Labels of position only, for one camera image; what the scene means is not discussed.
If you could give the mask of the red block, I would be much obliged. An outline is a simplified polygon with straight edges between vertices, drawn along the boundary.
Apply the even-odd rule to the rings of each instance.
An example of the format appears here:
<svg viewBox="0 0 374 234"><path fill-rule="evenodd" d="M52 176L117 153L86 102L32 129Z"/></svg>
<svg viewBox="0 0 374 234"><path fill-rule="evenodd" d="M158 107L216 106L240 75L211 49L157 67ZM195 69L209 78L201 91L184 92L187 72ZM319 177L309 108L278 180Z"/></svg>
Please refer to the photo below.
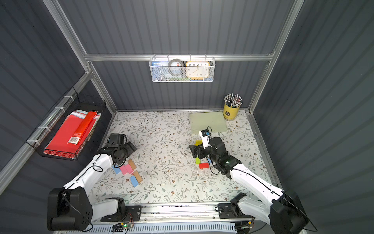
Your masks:
<svg viewBox="0 0 374 234"><path fill-rule="evenodd" d="M209 167L210 167L210 165L209 165L208 162L206 162L206 163L200 163L200 164L199 164L199 168L200 168L200 169L207 169L207 168L209 168Z"/></svg>

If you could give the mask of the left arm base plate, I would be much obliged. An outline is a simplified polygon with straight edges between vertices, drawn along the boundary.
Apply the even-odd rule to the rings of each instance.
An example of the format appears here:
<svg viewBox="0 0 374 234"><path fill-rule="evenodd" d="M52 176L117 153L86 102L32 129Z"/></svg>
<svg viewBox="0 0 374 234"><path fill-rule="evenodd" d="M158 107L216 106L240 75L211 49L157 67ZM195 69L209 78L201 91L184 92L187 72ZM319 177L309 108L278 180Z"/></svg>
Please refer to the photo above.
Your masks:
<svg viewBox="0 0 374 234"><path fill-rule="evenodd" d="M130 222L139 221L141 217L142 206L131 205L120 207L114 214L103 217L101 222Z"/></svg>

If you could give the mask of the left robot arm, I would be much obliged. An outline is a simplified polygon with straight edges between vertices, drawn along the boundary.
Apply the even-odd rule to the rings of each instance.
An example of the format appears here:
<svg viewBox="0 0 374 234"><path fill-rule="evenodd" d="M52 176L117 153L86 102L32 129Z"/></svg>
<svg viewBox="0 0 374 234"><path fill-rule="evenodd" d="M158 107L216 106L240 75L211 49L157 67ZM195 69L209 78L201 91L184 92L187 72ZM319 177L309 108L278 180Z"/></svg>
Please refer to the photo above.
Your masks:
<svg viewBox="0 0 374 234"><path fill-rule="evenodd" d="M125 134L110 134L106 145L70 182L54 188L47 199L47 229L49 231L89 232L93 221L120 221L130 218L124 199L109 198L92 204L89 193L102 174L112 167L121 167L136 151Z"/></svg>

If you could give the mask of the yellow block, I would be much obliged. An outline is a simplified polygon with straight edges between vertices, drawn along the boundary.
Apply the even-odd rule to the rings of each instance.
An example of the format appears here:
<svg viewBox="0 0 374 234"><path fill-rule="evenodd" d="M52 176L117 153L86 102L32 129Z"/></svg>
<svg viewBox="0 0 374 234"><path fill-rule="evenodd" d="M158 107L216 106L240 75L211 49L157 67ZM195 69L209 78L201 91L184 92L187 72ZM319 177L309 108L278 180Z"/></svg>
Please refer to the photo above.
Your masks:
<svg viewBox="0 0 374 234"><path fill-rule="evenodd" d="M201 140L197 140L197 141L195 142L195 146L198 146L198 145L201 145L201 144L203 144Z"/></svg>

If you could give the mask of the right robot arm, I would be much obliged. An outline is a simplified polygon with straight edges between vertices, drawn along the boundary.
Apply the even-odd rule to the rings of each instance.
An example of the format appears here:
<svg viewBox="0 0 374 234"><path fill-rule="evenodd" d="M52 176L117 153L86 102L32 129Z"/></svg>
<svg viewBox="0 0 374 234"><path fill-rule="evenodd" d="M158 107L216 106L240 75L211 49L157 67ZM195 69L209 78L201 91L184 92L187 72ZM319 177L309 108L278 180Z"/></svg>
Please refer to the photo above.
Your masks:
<svg viewBox="0 0 374 234"><path fill-rule="evenodd" d="M201 144L189 146L193 158L207 158L210 169L215 168L259 198L256 202L245 193L239 193L227 204L227 208L223 203L218 204L221 218L257 218L276 234L298 234L311 223L294 191L286 192L250 171L229 154L221 138L212 137L210 130L207 128L199 132Z"/></svg>

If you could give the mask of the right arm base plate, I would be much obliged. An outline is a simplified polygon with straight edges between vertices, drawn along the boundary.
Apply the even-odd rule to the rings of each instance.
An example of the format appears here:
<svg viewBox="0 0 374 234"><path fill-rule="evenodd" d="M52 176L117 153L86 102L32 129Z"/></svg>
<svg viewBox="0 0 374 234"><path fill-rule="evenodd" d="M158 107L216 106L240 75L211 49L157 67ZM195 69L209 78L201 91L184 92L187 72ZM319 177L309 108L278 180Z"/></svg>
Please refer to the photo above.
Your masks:
<svg viewBox="0 0 374 234"><path fill-rule="evenodd" d="M215 211L219 214L220 219L253 218L251 215L243 214L237 206L231 203L219 203L215 207Z"/></svg>

